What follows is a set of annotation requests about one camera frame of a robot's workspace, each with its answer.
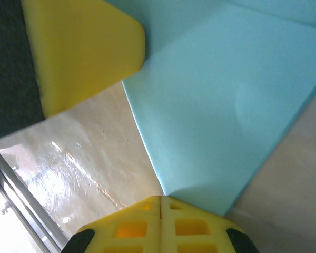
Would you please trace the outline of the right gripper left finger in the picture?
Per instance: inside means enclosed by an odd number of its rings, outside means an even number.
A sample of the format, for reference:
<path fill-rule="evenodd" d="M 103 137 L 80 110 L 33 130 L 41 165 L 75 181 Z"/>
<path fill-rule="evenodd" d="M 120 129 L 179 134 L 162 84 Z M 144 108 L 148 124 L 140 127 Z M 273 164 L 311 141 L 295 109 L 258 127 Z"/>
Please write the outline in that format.
<path fill-rule="evenodd" d="M 64 253 L 160 253 L 161 197 L 152 196 L 82 226 Z"/>

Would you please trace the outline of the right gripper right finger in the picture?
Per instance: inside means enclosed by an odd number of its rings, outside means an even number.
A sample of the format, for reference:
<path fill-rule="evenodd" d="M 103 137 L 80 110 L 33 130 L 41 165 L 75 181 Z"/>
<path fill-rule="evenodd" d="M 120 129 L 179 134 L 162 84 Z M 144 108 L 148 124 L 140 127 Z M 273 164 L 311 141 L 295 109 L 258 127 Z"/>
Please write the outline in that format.
<path fill-rule="evenodd" d="M 161 253 L 260 253 L 235 223 L 172 197 L 161 198 Z"/>

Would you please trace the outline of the light blue paper sheet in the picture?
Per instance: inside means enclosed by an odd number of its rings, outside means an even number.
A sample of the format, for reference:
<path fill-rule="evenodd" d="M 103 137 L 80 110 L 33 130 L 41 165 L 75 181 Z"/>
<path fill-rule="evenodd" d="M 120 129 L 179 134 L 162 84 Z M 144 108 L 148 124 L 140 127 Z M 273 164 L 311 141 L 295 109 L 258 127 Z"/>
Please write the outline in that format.
<path fill-rule="evenodd" d="M 316 92 L 316 0 L 107 0 L 146 31 L 123 80 L 166 195 L 223 215 Z"/>

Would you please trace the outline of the wide aluminium base rail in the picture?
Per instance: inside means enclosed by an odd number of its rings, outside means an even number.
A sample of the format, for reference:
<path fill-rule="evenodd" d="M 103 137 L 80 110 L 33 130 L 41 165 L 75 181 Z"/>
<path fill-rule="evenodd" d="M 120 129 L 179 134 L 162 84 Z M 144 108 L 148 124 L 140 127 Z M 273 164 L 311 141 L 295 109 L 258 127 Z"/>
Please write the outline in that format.
<path fill-rule="evenodd" d="M 43 253 L 60 253 L 67 238 L 0 154 L 0 193 Z"/>

